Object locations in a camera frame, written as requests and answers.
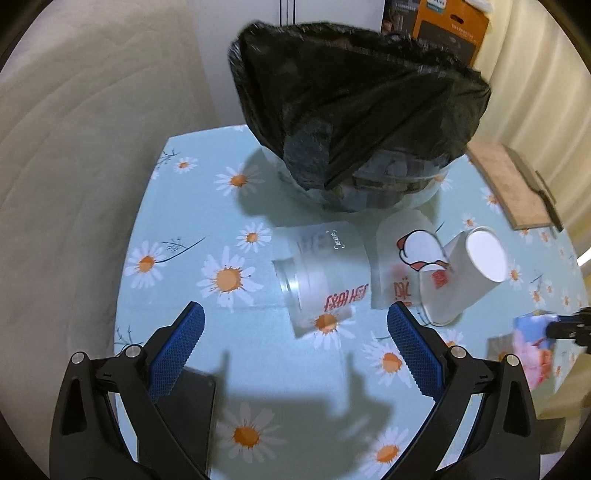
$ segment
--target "metal pin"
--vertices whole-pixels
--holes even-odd
[[[76,352],[74,355],[72,355],[73,364],[81,364],[82,360],[84,360],[84,354],[82,352]]]
[[[507,363],[512,367],[516,367],[517,365],[519,365],[519,358],[517,358],[515,355],[509,354],[505,357],[505,359],[507,360]]]
[[[456,358],[464,358],[466,351],[459,345],[454,345],[451,349],[452,355]]]
[[[135,358],[141,353],[142,349],[138,345],[132,345],[125,350],[125,356]]]

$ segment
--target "plastic cup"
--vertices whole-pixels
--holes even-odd
[[[509,273],[505,250],[487,227],[464,231],[443,249],[450,268],[419,273],[423,313],[436,326],[454,321]]]
[[[294,326],[351,307],[369,297],[363,242],[347,222],[280,227],[273,236],[274,266]]]

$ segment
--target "black trash bag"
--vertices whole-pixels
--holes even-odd
[[[491,95],[443,47],[325,22],[253,23],[229,61],[246,123],[305,189],[337,186],[378,150],[445,166]]]

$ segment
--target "orange box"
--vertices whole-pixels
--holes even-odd
[[[444,45],[473,66],[488,27],[488,18],[464,0],[421,0],[413,37]]]

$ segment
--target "cutting board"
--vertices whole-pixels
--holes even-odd
[[[514,230],[553,224],[544,201],[529,187],[503,145],[473,138],[468,143],[468,153]]]

